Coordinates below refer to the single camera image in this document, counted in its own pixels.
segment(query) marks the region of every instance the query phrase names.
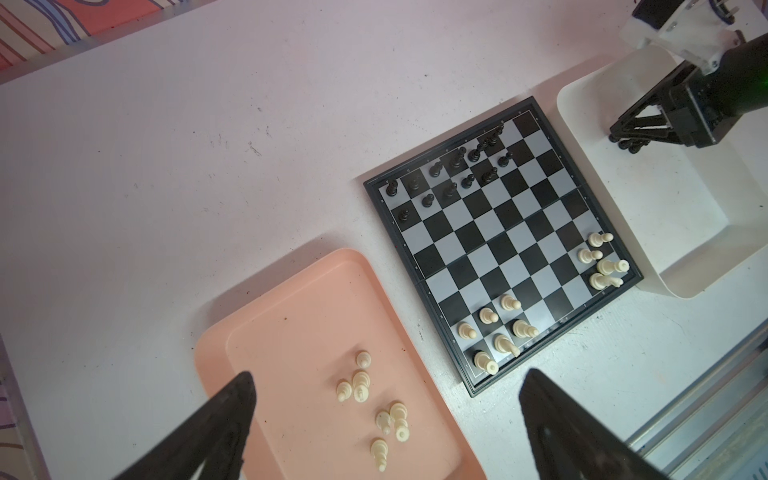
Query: chess piece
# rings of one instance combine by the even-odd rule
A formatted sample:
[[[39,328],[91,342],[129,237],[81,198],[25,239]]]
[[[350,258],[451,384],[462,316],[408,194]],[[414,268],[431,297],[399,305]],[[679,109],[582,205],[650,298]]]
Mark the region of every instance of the chess piece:
[[[578,261],[582,263],[590,263],[592,260],[599,260],[603,258],[603,253],[600,250],[587,250],[583,248],[578,252]]]
[[[386,186],[386,194],[390,197],[397,195],[397,180],[390,180]]]
[[[498,301],[504,310],[519,310],[522,305],[512,295],[502,295]]]
[[[609,286],[613,285],[616,288],[624,285],[624,281],[616,276],[607,276],[602,273],[592,273],[589,277],[589,284],[595,290],[605,290]]]
[[[475,181],[475,175],[469,174],[467,177],[462,180],[462,188],[470,188],[472,186],[472,182]]]
[[[442,162],[436,161],[434,165],[429,168],[429,174],[433,177],[439,177],[442,170]]]
[[[389,453],[389,447],[383,439],[376,439],[371,444],[371,455],[379,472],[386,470],[386,456]]]
[[[464,340],[474,340],[477,338],[478,333],[467,322],[462,322],[458,326],[458,336]]]
[[[480,310],[480,313],[478,314],[480,317],[480,321],[483,322],[485,325],[490,325],[491,323],[498,322],[498,315],[493,310],[489,309],[488,307],[485,307],[484,309]]]
[[[612,233],[603,233],[602,235],[599,233],[590,233],[589,237],[587,237],[587,242],[595,248],[600,248],[603,246],[603,243],[611,242],[613,239],[614,235]]]
[[[624,273],[629,271],[629,262],[626,260],[619,260],[617,262],[611,262],[609,259],[604,258],[598,262],[598,272],[603,275],[611,275],[613,272]]]
[[[525,320],[517,320],[512,324],[512,333],[520,339],[533,338],[539,334],[538,328],[528,325]]]
[[[511,353],[516,357],[520,356],[520,349],[518,346],[512,343],[512,340],[508,336],[502,335],[501,333],[493,338],[493,348],[501,353]]]
[[[491,375],[496,375],[498,373],[498,363],[482,350],[475,354],[475,366],[480,370],[485,370]]]

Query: black chess piece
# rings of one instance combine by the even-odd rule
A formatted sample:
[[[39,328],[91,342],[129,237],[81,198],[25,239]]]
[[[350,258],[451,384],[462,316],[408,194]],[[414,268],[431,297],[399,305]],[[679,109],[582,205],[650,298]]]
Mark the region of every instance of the black chess piece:
[[[429,174],[433,177],[439,177],[442,170],[442,162],[436,161],[434,165],[429,168]]]
[[[493,180],[496,177],[496,173],[498,172],[498,169],[496,167],[493,167],[491,170],[488,170],[482,175],[482,181],[484,184],[490,184],[491,180]]]
[[[475,175],[469,174],[464,180],[462,180],[462,187],[470,188],[472,186],[472,182],[474,181],[475,181]]]
[[[389,181],[389,185],[386,186],[386,194],[390,197],[397,195],[397,180]]]
[[[443,195],[445,196],[445,198],[453,198],[453,196],[456,195],[457,188],[458,188],[458,185],[456,185],[456,183],[450,184],[445,188]]]

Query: table surface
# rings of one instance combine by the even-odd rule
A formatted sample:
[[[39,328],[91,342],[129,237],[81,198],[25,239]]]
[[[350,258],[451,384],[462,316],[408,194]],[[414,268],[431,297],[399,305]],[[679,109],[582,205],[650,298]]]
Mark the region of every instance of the table surface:
[[[536,477],[528,367],[627,438],[768,316],[768,251],[694,300],[632,289],[470,399],[362,182],[511,99],[551,111],[633,7],[216,0],[0,86],[0,332],[52,477],[146,452],[206,399],[200,334],[340,247],[489,478]]]

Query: white pawn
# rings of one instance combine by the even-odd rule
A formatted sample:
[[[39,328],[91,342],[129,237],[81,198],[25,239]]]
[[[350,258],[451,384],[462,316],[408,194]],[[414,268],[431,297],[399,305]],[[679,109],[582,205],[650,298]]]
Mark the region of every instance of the white pawn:
[[[339,385],[336,387],[336,399],[339,400],[339,402],[343,402],[351,396],[352,386],[349,384],[349,382],[346,380],[339,382]]]
[[[458,336],[464,340],[473,340],[477,338],[478,333],[467,322],[462,322],[458,326]]]
[[[516,300],[512,295],[502,295],[498,303],[504,310],[519,310],[522,306],[520,300]]]
[[[498,363],[496,363],[489,354],[480,351],[475,354],[475,366],[480,370],[485,370],[491,375],[498,373]]]
[[[525,339],[537,336],[539,331],[535,326],[528,325],[525,320],[518,320],[512,324],[512,333],[518,338]]]
[[[352,388],[354,389],[355,400],[360,403],[368,399],[368,388],[371,386],[371,377],[365,372],[357,372],[352,377]]]
[[[603,275],[611,275],[613,272],[624,273],[629,271],[629,262],[626,260],[619,260],[617,262],[611,262],[605,258],[598,262],[598,272]]]
[[[613,285],[616,288],[624,285],[624,281],[621,278],[615,276],[603,275],[602,273],[592,273],[589,277],[589,284],[595,290],[605,290],[609,286]]]
[[[498,334],[493,339],[493,348],[501,353],[511,353],[514,356],[520,356],[520,349],[509,339],[508,336]]]
[[[614,235],[612,233],[603,233],[602,235],[599,233],[590,233],[589,237],[587,237],[587,242],[595,248],[600,248],[603,246],[603,243],[610,242],[613,239]]]
[[[480,321],[483,322],[485,325],[489,325],[494,322],[498,322],[498,315],[493,310],[489,309],[488,307],[485,307],[484,309],[480,310],[480,313],[478,314],[480,317]]]
[[[389,447],[383,439],[376,439],[371,444],[371,455],[373,455],[373,461],[376,463],[376,468],[379,472],[386,470],[386,456],[389,453]]]
[[[601,258],[603,258],[603,253],[600,250],[590,251],[584,248],[578,252],[578,261],[582,263],[590,263],[592,260],[599,260]]]

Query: patterned fabric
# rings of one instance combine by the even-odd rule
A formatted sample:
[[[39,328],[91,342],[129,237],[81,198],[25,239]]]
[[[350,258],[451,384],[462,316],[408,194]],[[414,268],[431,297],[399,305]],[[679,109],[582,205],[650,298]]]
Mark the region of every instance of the patterned fabric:
[[[0,70],[181,0],[0,0]]]

